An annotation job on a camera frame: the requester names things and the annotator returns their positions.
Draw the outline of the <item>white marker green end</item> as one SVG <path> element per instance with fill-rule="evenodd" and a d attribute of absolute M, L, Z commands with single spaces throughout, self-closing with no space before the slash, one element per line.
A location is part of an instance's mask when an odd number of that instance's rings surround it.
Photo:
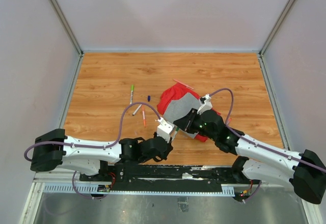
<path fill-rule="evenodd" d="M 134 91 L 131 91 L 131 87 L 130 87 L 130 100 L 129 100 L 129 104 L 132 104 L 133 103 L 133 92 Z"/>

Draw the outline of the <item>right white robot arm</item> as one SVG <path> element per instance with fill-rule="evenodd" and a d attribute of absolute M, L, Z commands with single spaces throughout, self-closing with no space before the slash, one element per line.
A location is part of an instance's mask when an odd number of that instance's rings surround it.
<path fill-rule="evenodd" d="M 289 188 L 301 199 L 320 204 L 325 194 L 325 165 L 319 156 L 306 149 L 289 151 L 260 142 L 228 126 L 210 109 L 201 114 L 192 109 L 173 122 L 187 133 L 198 133 L 214 141 L 225 153 L 237 156 L 231 170 L 236 183 L 259 180 Z"/>

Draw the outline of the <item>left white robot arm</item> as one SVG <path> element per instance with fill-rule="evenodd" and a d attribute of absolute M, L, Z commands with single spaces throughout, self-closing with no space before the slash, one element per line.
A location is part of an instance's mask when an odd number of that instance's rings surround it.
<path fill-rule="evenodd" d="M 160 162 L 173 150 L 172 141 L 170 134 L 157 132 L 150 139 L 123 138 L 117 143 L 88 141 L 67 136 L 64 129 L 55 129 L 35 139 L 30 169 L 33 172 L 66 169 L 103 181 L 109 175 L 105 163 Z"/>

